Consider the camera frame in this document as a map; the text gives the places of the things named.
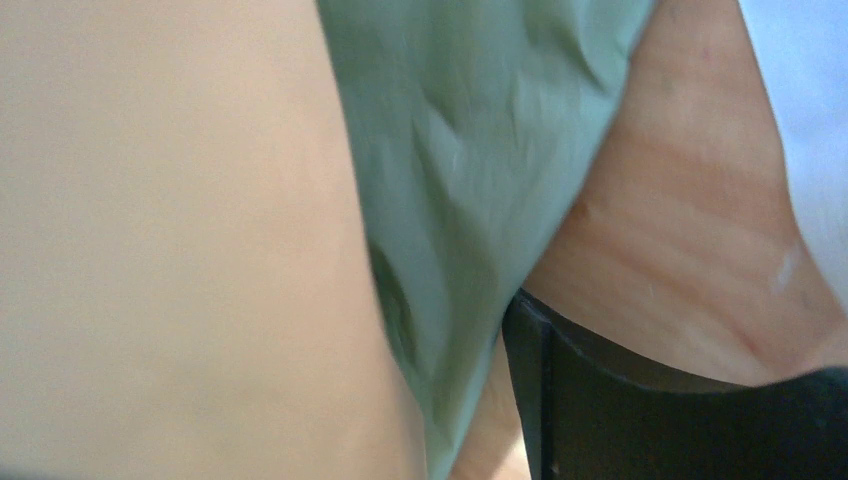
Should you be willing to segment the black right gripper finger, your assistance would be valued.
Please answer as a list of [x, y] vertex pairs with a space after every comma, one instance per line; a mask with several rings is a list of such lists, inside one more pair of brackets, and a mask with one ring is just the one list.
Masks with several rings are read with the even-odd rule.
[[743, 387], [626, 349], [526, 292], [503, 338], [535, 479], [843, 479], [847, 371]]

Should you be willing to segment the green and peach wrapping paper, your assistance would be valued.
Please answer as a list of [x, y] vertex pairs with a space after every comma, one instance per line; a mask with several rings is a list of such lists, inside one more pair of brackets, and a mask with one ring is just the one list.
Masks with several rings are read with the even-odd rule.
[[650, 1], [5, 1], [1, 475], [444, 479]]

